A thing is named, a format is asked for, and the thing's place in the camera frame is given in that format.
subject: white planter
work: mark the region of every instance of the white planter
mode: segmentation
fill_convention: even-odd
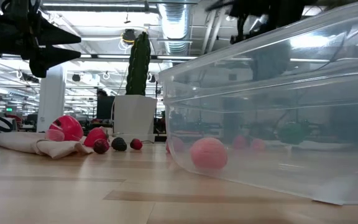
[[[153,126],[157,99],[140,96],[117,96],[114,103],[114,133],[125,142],[137,138],[154,142]]]

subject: wooden floor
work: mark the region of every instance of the wooden floor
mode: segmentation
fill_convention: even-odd
[[[164,144],[60,160],[0,149],[0,224],[358,224],[334,206],[191,174]]]

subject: pillar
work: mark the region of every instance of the pillar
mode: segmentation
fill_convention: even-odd
[[[46,131],[50,124],[63,115],[65,107],[67,71],[63,65],[52,67],[41,80],[37,132]]]

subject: computer monitor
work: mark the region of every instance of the computer monitor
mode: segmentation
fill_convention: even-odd
[[[27,121],[32,121],[33,124],[37,124],[37,120],[38,120],[38,114],[29,114],[27,115]]]
[[[110,119],[111,107],[114,102],[114,96],[98,96],[98,108],[96,110],[96,118]]]

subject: white towel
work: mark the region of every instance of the white towel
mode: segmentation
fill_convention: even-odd
[[[0,146],[20,152],[50,156],[52,159],[65,157],[72,152],[90,154],[92,149],[77,141],[55,142],[45,139],[44,133],[11,132],[0,133]]]

